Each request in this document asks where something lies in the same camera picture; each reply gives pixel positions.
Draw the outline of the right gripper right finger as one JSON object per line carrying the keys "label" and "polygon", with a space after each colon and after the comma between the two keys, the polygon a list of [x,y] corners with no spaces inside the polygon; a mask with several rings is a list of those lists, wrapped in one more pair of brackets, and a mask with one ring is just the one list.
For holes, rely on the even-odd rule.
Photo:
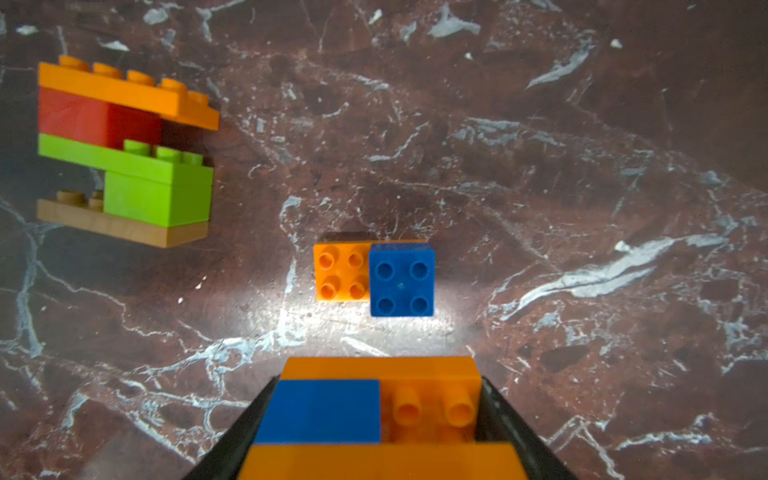
{"label": "right gripper right finger", "polygon": [[528,479],[577,480],[485,376],[479,397],[476,440],[511,444]]}

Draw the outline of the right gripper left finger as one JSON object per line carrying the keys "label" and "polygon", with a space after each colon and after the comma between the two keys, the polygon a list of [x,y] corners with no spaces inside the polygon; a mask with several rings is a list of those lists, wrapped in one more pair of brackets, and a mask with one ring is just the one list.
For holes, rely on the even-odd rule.
{"label": "right gripper left finger", "polygon": [[280,380],[274,376],[183,480],[235,480]]}

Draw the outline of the orange 2x4 brick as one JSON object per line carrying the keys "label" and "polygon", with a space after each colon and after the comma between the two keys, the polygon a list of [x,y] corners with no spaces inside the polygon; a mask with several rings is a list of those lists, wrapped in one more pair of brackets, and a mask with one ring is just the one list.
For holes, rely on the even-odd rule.
{"label": "orange 2x4 brick", "polygon": [[367,240],[317,243],[313,247],[318,302],[369,302],[369,253],[375,244],[424,243],[415,240]]}
{"label": "orange 2x4 brick", "polygon": [[184,125],[211,131],[219,128],[220,114],[209,105],[208,96],[171,78],[156,81],[139,71],[122,72],[103,63],[88,64],[62,55],[56,64],[39,64],[38,85],[157,114]]}
{"label": "orange 2x4 brick", "polygon": [[293,357],[283,380],[377,380],[384,443],[475,441],[481,376],[470,357]]}
{"label": "orange 2x4 brick", "polygon": [[254,445],[240,479],[525,479],[504,443]]}

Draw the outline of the blue 2x2 brick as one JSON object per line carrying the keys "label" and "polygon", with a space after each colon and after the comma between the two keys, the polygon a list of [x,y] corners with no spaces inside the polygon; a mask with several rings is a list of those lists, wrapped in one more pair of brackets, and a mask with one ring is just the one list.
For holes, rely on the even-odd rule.
{"label": "blue 2x2 brick", "polygon": [[263,445],[382,442],[377,380],[281,380],[254,437]]}
{"label": "blue 2x2 brick", "polygon": [[368,260],[372,317],[434,315],[436,255],[428,243],[374,243]]}

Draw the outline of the green 2x2 brick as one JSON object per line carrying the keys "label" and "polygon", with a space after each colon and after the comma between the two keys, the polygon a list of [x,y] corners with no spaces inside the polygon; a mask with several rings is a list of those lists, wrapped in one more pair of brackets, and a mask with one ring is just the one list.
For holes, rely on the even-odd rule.
{"label": "green 2x2 brick", "polygon": [[201,167],[192,176],[150,180],[123,173],[105,174],[104,212],[160,227],[207,222],[213,170]]}

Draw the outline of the tan 2x4 brick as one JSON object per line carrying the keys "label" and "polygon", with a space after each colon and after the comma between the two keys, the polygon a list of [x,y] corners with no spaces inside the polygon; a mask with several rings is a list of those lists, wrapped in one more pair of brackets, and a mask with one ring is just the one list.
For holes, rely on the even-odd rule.
{"label": "tan 2x4 brick", "polygon": [[209,223],[162,227],[111,215],[103,211],[103,194],[60,190],[55,199],[37,201],[37,218],[96,234],[159,248],[171,248],[204,239]]}

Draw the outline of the green 2x4 brick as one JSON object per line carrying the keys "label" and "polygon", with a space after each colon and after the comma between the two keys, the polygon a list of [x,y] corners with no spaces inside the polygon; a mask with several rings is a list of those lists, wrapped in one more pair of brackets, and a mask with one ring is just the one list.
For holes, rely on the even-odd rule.
{"label": "green 2x4 brick", "polygon": [[210,167],[160,160],[47,134],[39,135],[38,152],[43,157],[163,184],[213,184],[214,171]]}

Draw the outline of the red 2x2 brick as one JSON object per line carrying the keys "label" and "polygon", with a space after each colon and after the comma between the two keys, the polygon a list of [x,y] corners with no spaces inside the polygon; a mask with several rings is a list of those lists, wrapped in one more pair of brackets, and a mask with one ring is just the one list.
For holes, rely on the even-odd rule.
{"label": "red 2x2 brick", "polygon": [[39,88],[39,132],[81,143],[122,149],[125,140],[159,145],[158,114],[96,99]]}

